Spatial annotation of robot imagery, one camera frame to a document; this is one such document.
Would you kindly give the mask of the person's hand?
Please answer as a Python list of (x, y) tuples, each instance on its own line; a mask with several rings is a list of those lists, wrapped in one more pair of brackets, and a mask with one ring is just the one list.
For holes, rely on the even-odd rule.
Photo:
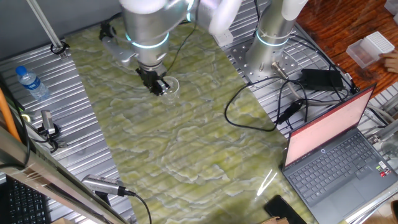
[(383, 64), (387, 72), (398, 74), (398, 52), (392, 52), (379, 55), (383, 59)]

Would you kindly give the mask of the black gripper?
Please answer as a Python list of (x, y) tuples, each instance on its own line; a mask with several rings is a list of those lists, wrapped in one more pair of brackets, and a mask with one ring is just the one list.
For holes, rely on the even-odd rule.
[(143, 84), (157, 96), (163, 95), (164, 91), (170, 88), (170, 85), (164, 80), (167, 70), (162, 63), (151, 67), (140, 64), (136, 72), (139, 74)]

